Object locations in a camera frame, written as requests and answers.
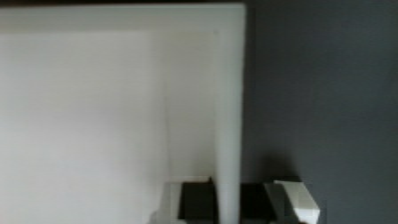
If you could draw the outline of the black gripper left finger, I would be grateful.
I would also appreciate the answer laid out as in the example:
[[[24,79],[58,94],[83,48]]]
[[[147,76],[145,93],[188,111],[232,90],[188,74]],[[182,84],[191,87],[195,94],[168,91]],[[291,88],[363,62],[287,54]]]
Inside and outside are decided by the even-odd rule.
[[[164,182],[154,224],[216,224],[218,203],[209,177]]]

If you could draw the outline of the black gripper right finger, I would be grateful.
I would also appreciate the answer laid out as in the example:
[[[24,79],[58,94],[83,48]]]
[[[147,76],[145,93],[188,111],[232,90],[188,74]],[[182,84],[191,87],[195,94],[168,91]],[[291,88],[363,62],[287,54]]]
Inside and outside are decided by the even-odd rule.
[[[319,213],[301,182],[273,180],[241,185],[241,224],[317,224]]]

